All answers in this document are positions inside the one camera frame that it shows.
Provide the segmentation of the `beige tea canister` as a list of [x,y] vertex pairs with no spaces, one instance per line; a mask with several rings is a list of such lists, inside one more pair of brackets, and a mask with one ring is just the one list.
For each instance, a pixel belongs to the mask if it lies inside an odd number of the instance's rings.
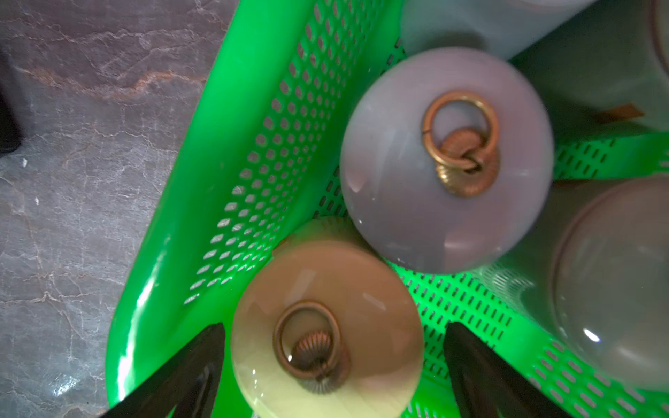
[[408,289],[336,216],[287,236],[233,317],[233,372],[261,417],[398,417],[423,352]]

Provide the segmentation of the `green tea canister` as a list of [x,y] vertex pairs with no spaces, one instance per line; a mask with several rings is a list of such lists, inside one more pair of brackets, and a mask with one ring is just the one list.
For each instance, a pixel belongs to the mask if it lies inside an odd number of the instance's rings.
[[553,183],[479,280],[606,377],[668,389],[668,179]]

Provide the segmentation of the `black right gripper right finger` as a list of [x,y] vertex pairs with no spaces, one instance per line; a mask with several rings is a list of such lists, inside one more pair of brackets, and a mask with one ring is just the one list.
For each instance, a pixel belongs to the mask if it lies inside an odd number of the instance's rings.
[[448,324],[443,350],[460,416],[569,416],[463,323]]

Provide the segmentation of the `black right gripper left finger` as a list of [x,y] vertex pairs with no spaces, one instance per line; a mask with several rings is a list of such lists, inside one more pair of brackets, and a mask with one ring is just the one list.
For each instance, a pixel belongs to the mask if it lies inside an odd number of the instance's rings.
[[209,417],[221,383],[226,329],[206,327],[105,417]]

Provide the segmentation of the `grey-green tea canister front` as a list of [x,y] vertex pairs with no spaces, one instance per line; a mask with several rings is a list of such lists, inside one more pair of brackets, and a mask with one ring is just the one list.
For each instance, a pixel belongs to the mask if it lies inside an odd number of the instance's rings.
[[463,47],[404,60],[355,108],[340,175],[378,254],[455,274],[508,253],[539,216],[553,169],[548,114],[511,64]]

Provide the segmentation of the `grey-green tea canister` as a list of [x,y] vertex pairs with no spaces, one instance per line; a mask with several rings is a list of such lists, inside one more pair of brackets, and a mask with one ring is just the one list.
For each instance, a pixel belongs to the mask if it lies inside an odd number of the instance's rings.
[[455,274],[508,253],[539,216],[553,169],[548,114],[511,64],[463,47],[404,60],[355,108],[340,175],[378,254]]
[[597,1],[512,59],[556,141],[668,130],[668,3]]

